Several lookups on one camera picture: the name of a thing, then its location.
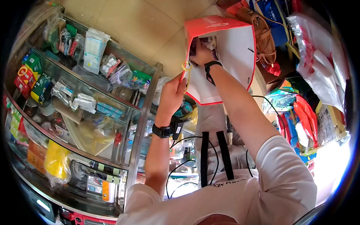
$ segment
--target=green box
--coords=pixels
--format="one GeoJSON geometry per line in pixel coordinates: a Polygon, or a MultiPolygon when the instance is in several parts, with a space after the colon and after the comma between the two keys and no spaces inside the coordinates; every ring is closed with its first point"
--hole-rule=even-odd
{"type": "Polygon", "coordinates": [[[30,95],[40,105],[42,105],[44,101],[50,97],[50,91],[48,90],[48,88],[50,88],[50,84],[51,77],[46,74],[42,74],[32,88],[30,95]]]}
{"type": "Polygon", "coordinates": [[[42,66],[40,58],[35,54],[31,54],[29,58],[25,61],[27,68],[31,69],[31,72],[34,74],[35,79],[38,80],[42,74],[42,66]]]}

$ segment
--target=paper shopping bag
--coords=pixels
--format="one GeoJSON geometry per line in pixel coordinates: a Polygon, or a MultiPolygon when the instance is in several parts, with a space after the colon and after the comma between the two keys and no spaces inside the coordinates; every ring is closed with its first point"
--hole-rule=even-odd
{"type": "MultiPolygon", "coordinates": [[[[219,62],[247,90],[250,88],[256,60],[255,34],[252,25],[218,15],[206,16],[184,22],[186,35],[186,60],[189,61],[191,41],[195,37],[216,36],[219,62]]],[[[183,78],[188,79],[186,94],[200,105],[222,103],[216,86],[206,79],[204,67],[186,63],[183,78]]]]}

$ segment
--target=right hand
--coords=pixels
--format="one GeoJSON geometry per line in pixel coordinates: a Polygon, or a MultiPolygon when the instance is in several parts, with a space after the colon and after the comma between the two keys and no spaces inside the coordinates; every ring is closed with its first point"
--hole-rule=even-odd
{"type": "Polygon", "coordinates": [[[212,56],[212,52],[205,45],[203,45],[199,39],[196,38],[196,55],[190,56],[189,60],[197,63],[199,66],[204,66],[205,63],[214,61],[214,57],[212,56]]]}

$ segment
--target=black watch strap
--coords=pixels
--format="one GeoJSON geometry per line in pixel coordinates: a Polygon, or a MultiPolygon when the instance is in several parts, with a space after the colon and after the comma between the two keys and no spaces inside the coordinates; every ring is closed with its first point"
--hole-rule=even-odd
{"type": "Polygon", "coordinates": [[[216,85],[215,85],[215,82],[214,82],[214,80],[212,79],[212,77],[210,75],[210,66],[215,65],[215,64],[218,64],[218,65],[220,65],[222,67],[222,64],[220,62],[218,62],[218,61],[211,61],[211,62],[208,62],[208,63],[204,64],[205,72],[206,72],[206,79],[210,83],[212,83],[214,86],[216,86],[216,85]]]}
{"type": "Polygon", "coordinates": [[[169,138],[170,137],[170,128],[171,127],[158,128],[154,124],[153,125],[153,133],[156,134],[157,136],[159,136],[160,138],[169,138]]]}

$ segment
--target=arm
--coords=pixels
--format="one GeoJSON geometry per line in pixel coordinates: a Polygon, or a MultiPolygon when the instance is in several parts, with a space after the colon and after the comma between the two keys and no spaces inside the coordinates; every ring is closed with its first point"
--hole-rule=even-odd
{"type": "MultiPolygon", "coordinates": [[[[181,74],[164,84],[160,104],[155,117],[155,126],[168,127],[171,116],[179,109],[186,87],[186,78],[181,82],[181,74]]],[[[166,179],[169,175],[169,138],[153,135],[145,161],[145,184],[160,196],[164,195],[166,179]]]]}
{"type": "MultiPolygon", "coordinates": [[[[211,51],[197,40],[196,56],[190,60],[200,66],[214,61],[211,51]]],[[[253,159],[262,144],[272,136],[280,135],[267,120],[253,97],[231,74],[220,65],[212,65],[210,74],[228,112],[232,125],[243,139],[253,159]]]]}

